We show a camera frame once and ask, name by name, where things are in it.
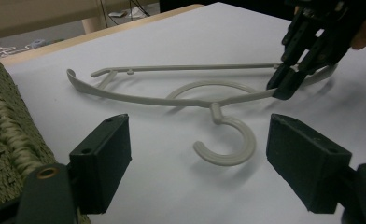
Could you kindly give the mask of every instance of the robotic hand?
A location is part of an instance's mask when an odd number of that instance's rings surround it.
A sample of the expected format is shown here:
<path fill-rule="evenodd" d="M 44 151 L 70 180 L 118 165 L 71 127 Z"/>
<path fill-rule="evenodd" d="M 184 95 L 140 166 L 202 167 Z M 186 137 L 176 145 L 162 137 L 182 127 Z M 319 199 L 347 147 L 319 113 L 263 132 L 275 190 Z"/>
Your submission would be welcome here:
<path fill-rule="evenodd" d="M 366 20 L 366 0 L 285 0 L 300 7 L 282 40 L 282 64 L 267 84 L 274 98 L 287 100 L 307 75 L 338 63 Z"/>

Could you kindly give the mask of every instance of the hanger hook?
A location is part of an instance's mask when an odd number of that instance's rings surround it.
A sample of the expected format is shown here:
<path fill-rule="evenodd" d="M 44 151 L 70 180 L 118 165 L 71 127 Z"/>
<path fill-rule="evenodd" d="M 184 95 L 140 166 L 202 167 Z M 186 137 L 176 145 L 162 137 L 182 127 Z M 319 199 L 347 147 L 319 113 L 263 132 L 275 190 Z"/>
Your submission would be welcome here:
<path fill-rule="evenodd" d="M 223 116 L 219 103 L 213 103 L 209 107 L 213 122 L 217 125 L 226 124 L 237 129 L 244 137 L 243 149 L 230 155 L 220 155 L 211 151 L 203 142 L 195 142 L 194 150 L 206 161 L 220 166 L 234 166 L 247 161 L 255 151 L 256 138 L 254 133 L 239 119 Z"/>

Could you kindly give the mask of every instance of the dark background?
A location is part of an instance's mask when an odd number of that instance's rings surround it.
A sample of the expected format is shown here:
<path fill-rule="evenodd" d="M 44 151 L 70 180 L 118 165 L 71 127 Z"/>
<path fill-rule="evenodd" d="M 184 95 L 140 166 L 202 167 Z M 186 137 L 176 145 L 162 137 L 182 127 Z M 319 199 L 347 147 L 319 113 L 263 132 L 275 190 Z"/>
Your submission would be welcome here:
<path fill-rule="evenodd" d="M 216 2 L 222 2 L 225 4 L 233 5 L 236 7 L 243 7 L 253 11 L 257 11 L 277 18 L 291 20 L 294 15 L 294 7 L 284 4 L 284 0 L 160 0 L 160 11 L 169 11 L 179 7 L 185 7 L 193 4 L 209 5 Z"/>

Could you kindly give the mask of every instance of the white surface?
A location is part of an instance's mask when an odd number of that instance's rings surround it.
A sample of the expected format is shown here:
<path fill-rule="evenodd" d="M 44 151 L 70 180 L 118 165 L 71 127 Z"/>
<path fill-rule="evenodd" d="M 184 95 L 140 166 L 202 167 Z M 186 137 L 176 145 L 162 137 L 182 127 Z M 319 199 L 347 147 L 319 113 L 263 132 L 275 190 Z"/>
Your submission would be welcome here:
<path fill-rule="evenodd" d="M 213 124 L 207 109 L 134 105 L 75 91 L 65 70 L 91 80 L 104 67 L 129 65 L 274 63 L 288 21 L 238 7 L 214 4 L 109 35 L 7 68 L 36 126 L 58 161 L 102 120 L 130 116 L 133 161 L 106 214 L 93 223 L 340 223 L 337 215 L 308 213 L 265 156 L 269 119 L 279 113 L 300 119 L 353 152 L 351 166 L 366 162 L 366 49 L 350 51 L 333 77 L 299 90 L 286 101 L 266 99 L 223 107 L 257 137 L 254 157 L 239 166 L 218 167 L 199 158 L 191 145 L 204 141 L 219 153 L 239 148 L 230 127 Z M 264 89 L 273 70 L 145 73 L 118 75 L 119 92 L 166 96 L 193 80 L 228 78 Z M 185 97 L 218 97 L 227 89 L 193 90 Z"/>

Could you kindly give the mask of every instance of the woven texture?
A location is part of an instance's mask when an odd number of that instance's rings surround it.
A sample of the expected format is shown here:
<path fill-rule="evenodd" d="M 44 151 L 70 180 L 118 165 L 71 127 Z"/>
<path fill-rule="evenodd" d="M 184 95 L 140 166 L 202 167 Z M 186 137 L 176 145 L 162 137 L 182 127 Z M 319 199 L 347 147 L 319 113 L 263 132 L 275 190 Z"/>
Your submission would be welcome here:
<path fill-rule="evenodd" d="M 11 76 L 0 63 L 0 204 L 21 194 L 25 177 L 55 163 Z M 88 223 L 87 217 L 80 218 Z"/>

